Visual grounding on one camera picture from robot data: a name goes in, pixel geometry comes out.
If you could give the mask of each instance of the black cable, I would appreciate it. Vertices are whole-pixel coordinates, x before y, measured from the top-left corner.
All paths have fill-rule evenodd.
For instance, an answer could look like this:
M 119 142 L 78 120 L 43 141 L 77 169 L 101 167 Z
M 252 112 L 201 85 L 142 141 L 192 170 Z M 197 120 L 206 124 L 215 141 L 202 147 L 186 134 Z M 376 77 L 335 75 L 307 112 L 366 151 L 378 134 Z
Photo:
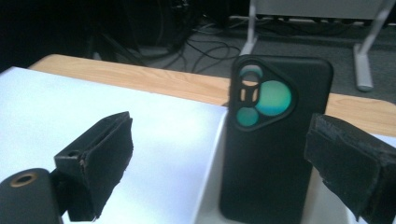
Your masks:
M 240 20 L 239 22 L 236 22 L 233 25 L 229 25 L 226 29 L 233 29 L 234 27 L 242 25 L 243 21 L 244 20 Z M 220 29 L 219 31 L 212 32 L 212 33 L 206 32 L 205 29 L 208 28 L 208 25 L 211 25 L 211 24 L 216 25 L 213 22 L 207 23 L 207 24 L 201 25 L 201 27 L 195 28 L 193 31 L 200 32 L 200 33 L 207 34 L 207 35 L 216 35 L 216 34 L 222 33 L 225 30 L 223 28 L 223 29 Z M 323 22 L 322 25 L 328 26 L 328 27 L 325 27 L 323 30 L 320 30 L 318 32 L 310 32 L 310 31 L 303 29 L 301 27 L 301 25 L 293 23 L 293 21 L 282 21 L 279 19 L 265 18 L 264 20 L 257 20 L 256 27 L 261 28 L 265 31 L 274 33 L 276 35 L 291 37 L 291 36 L 296 36 L 296 35 L 326 35 L 326 36 L 341 35 L 342 33 L 346 32 L 352 26 L 352 24 L 349 24 L 348 26 L 346 26 L 345 24 L 343 24 L 341 22 L 336 22 L 336 23 Z M 336 31 L 334 33 L 329 33 L 331 31 L 334 31 L 337 28 L 342 28 L 345 26 L 346 26 L 345 29 L 341 29 L 340 31 Z M 282 28 L 290 28 L 290 31 L 289 32 L 281 31 Z
M 268 18 L 265 18 L 265 19 L 257 20 L 256 24 L 259 25 L 260 23 L 263 23 L 263 22 L 267 23 L 268 21 L 270 21 L 270 20 Z M 218 27 L 217 23 L 215 21 L 211 21 L 208 23 L 200 24 L 200 25 L 196 26 L 195 28 L 193 28 L 192 30 L 195 33 L 202 33 L 205 35 L 219 35 L 221 33 L 224 33 L 227 30 L 231 30 L 231 29 L 234 29 L 234 28 L 236 28 L 238 26 L 242 26 L 242 25 L 247 26 L 248 19 L 243 20 L 243 19 L 238 19 L 238 18 L 236 18 L 236 19 L 231 18 L 226 27 Z
M 212 55 L 206 53 L 205 51 L 201 51 L 200 49 L 196 48 L 194 45 L 192 45 L 191 43 L 189 43 L 189 41 L 190 41 L 190 40 L 187 40 L 187 41 L 186 41 L 186 44 L 187 44 L 187 45 L 189 45 L 189 46 L 192 47 L 193 49 L 197 50 L 198 52 L 202 53 L 203 55 L 205 55 L 205 56 L 208 57 L 208 58 L 216 59 L 216 60 L 227 60 L 227 59 L 234 59 L 234 58 L 236 57 L 236 56 L 233 56 L 233 57 L 230 57 L 230 58 L 228 58 L 228 57 L 227 57 L 227 58 L 220 58 L 220 57 L 217 57 L 217 56 L 212 56 Z M 219 44 L 222 44 L 222 45 L 223 45 L 222 48 L 237 49 L 238 51 L 240 51 L 239 48 L 234 47 L 234 46 L 229 46 L 228 44 L 226 44 L 226 43 L 224 43 L 224 42 L 221 42 L 221 41 L 196 41 L 196 40 L 195 40 L 195 42 L 219 43 Z
M 223 49 L 223 48 L 225 48 L 225 47 L 220 46 L 220 47 L 217 47 L 217 48 L 213 48 L 213 49 L 207 50 L 206 53 L 209 53 L 210 51 L 213 51 L 213 50 L 216 50 L 216 49 Z M 226 53 L 226 56 L 225 56 L 225 57 L 228 57 L 228 55 L 230 54 L 230 48 L 226 48 L 226 49 L 227 49 L 227 53 Z M 208 68 L 210 68 L 210 67 L 213 67 L 213 66 L 215 66 L 216 64 L 219 64 L 219 63 L 221 63 L 221 62 L 223 62 L 223 61 L 225 60 L 225 59 L 217 60 L 215 63 L 212 63 L 212 64 L 210 64 L 210 65 L 208 65 L 208 66 L 206 66 L 206 67 L 204 67 L 204 68 L 201 68 L 201 69 L 198 70 L 198 71 L 195 71 L 195 68 L 196 68 L 198 62 L 200 62 L 204 57 L 205 57 L 205 55 L 202 54 L 201 57 L 195 62 L 194 67 L 191 69 L 191 72 L 192 72 L 192 73 L 198 73 L 198 74 L 199 74 L 199 73 L 205 71 L 206 69 L 208 69 Z
M 240 50 L 239 48 L 237 48 L 237 47 L 229 46 L 228 44 L 226 44 L 226 43 L 224 43 L 224 42 L 220 42 L 220 41 L 196 41 L 196 42 L 219 43 L 219 44 L 222 44 L 223 46 L 217 46 L 217 47 L 214 47 L 214 48 L 209 49 L 209 50 L 206 50 L 206 51 L 201 51 L 201 50 L 195 48 L 195 49 L 197 49 L 199 52 L 201 52 L 202 55 L 197 59 L 197 61 L 195 61 L 194 65 L 192 66 L 192 69 L 191 69 L 191 72 L 192 72 L 192 73 L 200 73 L 200 72 L 203 72 L 203 71 L 205 71 L 206 69 L 208 69 L 208 68 L 210 68 L 210 67 L 212 67 L 212 66 L 214 66 L 214 65 L 216 65 L 216 64 L 219 64 L 219 63 L 221 63 L 221 62 L 223 62 L 223 61 L 225 61 L 225 60 L 235 59 L 235 58 L 237 58 L 237 57 L 239 56 L 239 53 L 240 53 L 240 51 L 241 51 L 241 50 Z M 220 58 L 220 57 L 215 57 L 215 56 L 212 56 L 212 55 L 209 54 L 210 52 L 212 52 L 212 51 L 214 51 L 214 50 L 217 50 L 217 49 L 224 49 L 224 48 L 227 49 L 227 53 L 226 53 L 225 57 L 221 57 L 221 58 Z M 237 53 L 236 53 L 236 55 L 229 57 L 229 55 L 230 55 L 230 50 L 231 50 L 231 49 L 236 49 L 236 50 L 237 50 Z M 208 66 L 206 66 L 206 67 L 204 67 L 204 68 L 201 68 L 201 69 L 198 70 L 198 71 L 195 71 L 195 69 L 196 69 L 198 63 L 199 63 L 204 57 L 209 57 L 209 58 L 212 58 L 212 59 L 215 59 L 215 60 L 218 60 L 218 61 L 215 62 L 215 63 L 212 63 L 212 64 L 210 64 L 210 65 L 208 65 Z
M 184 53 L 184 49 L 185 47 L 182 46 L 181 49 L 177 52 L 177 56 L 174 60 L 172 60 L 170 63 L 166 64 L 163 69 L 169 68 L 172 64 L 174 64 L 175 62 L 177 62 L 180 58 L 183 60 L 184 63 L 184 71 L 187 70 L 186 66 L 187 66 L 187 60 L 184 57 L 183 53 Z
M 207 21 L 204 24 L 198 24 L 196 25 L 193 29 L 191 29 L 193 32 L 195 33 L 202 33 L 205 35 L 218 35 L 222 32 L 224 32 L 224 28 L 223 27 L 218 27 L 217 26 L 217 22 L 215 20 L 213 20 L 212 18 L 208 17 L 206 14 L 202 15 L 203 20 Z M 205 31 L 205 29 L 214 26 L 216 31 L 214 32 L 207 32 Z
M 261 27 L 261 28 L 259 28 L 259 29 L 263 29 L 263 30 L 268 31 L 268 32 L 270 32 L 270 33 L 273 33 L 273 34 L 275 34 L 275 35 L 281 35 L 281 36 L 285 36 L 285 37 L 292 37 L 292 36 L 295 36 L 295 35 L 293 35 L 293 34 L 283 34 L 283 33 L 279 32 L 279 31 L 277 31 L 277 30 L 270 29 L 270 28 Z M 261 32 L 259 29 L 256 29 L 256 32 L 257 32 L 259 35 L 265 35 L 265 33 L 264 33 L 264 32 Z
M 136 56 L 134 56 L 128 49 L 122 46 L 110 35 L 101 33 L 101 36 L 108 44 L 110 44 L 114 49 L 116 49 L 120 54 L 122 54 L 130 63 L 142 65 L 142 66 L 145 65 L 140 59 L 136 58 Z

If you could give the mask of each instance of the hole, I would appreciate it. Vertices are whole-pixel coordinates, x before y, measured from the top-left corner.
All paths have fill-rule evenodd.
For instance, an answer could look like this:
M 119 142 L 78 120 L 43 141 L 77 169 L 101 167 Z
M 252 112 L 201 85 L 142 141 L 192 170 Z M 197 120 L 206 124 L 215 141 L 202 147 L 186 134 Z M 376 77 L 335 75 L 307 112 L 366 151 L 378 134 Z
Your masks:
M 259 121 L 259 113 L 254 108 L 242 107 L 236 113 L 236 120 L 242 126 L 252 126 Z
M 69 152 L 69 154 L 67 154 L 68 157 L 76 157 L 78 155 L 79 155 L 79 151 L 77 150 L 71 151 Z
M 246 91 L 245 89 L 242 89 L 241 92 L 240 92 L 240 94 L 239 94 L 239 99 L 240 99 L 241 101 L 245 101 L 245 100 L 246 100 L 246 97 L 247 97 L 247 91 Z
M 247 72 L 253 72 L 257 76 L 262 77 L 262 69 L 255 64 L 248 64 L 245 65 L 241 70 L 239 71 L 239 76 L 242 77 L 244 76 Z
M 23 177 L 17 179 L 17 183 L 22 184 L 22 183 L 25 183 L 31 179 L 32 179 L 31 175 L 26 175 L 26 176 L 23 176 Z
M 14 179 L 12 179 L 10 186 L 12 188 L 19 188 L 25 185 L 28 185 L 35 181 L 37 179 L 37 174 L 36 173 L 27 173 L 27 174 L 22 174 L 18 175 Z
M 266 81 L 260 86 L 259 102 L 256 109 L 266 116 L 276 116 L 285 112 L 291 103 L 291 91 L 279 81 Z
M 259 89 L 254 90 L 252 95 L 252 101 L 256 102 L 259 99 Z
M 246 86 L 257 86 L 259 84 L 259 77 L 257 73 L 248 71 L 242 77 L 242 83 Z

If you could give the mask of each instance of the gray floor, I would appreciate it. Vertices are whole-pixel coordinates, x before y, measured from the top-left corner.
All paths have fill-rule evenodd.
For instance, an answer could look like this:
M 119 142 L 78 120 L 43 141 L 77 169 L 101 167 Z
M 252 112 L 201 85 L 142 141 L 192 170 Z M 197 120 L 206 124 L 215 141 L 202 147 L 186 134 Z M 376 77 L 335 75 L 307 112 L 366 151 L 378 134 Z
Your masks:
M 298 29 L 296 29 L 268 21 L 263 23 L 264 25 L 259 23 L 257 28 L 260 35 L 253 54 L 325 59 L 332 64 L 334 69 L 332 92 L 375 98 L 396 104 L 395 26 L 384 28 L 369 51 L 375 88 L 371 92 L 361 92 L 355 87 L 352 48 L 355 43 L 360 43 L 364 39 L 369 31 L 368 27 L 360 24 L 297 22 Z M 235 25 L 230 29 L 219 29 L 213 26 L 201 26 L 197 29 L 199 32 L 193 33 L 188 44 L 185 44 L 178 53 L 160 60 L 147 60 L 146 64 L 150 67 L 175 71 L 229 77 L 234 56 L 239 53 L 236 48 L 241 49 L 246 41 L 246 25 Z M 224 43 L 233 48 L 213 49 L 224 47 Z M 222 60 L 204 57 L 203 53 L 198 50 L 206 51 L 210 56 Z

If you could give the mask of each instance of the white table surface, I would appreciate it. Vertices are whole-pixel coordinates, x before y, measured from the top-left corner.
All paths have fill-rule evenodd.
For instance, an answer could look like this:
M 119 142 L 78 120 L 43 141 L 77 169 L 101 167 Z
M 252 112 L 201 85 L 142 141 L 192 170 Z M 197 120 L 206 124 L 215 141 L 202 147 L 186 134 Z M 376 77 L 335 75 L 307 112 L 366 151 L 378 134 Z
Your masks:
M 134 155 L 95 223 L 192 223 L 226 108 L 12 68 L 0 75 L 0 181 L 129 111 Z M 68 223 L 68 216 L 63 216 Z

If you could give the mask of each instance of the white platform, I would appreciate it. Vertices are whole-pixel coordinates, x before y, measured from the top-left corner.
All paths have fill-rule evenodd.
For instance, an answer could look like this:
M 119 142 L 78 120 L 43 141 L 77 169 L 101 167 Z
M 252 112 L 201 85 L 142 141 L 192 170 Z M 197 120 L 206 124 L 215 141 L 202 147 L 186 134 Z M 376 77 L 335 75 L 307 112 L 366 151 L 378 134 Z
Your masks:
M 0 75 L 0 181 L 30 168 L 52 171 L 57 152 L 122 111 L 134 119 L 134 155 L 95 223 L 230 222 L 211 213 L 216 195 L 202 202 L 216 193 L 208 180 L 221 165 L 225 107 L 20 68 Z M 304 223 L 352 223 L 320 179 L 312 183 Z

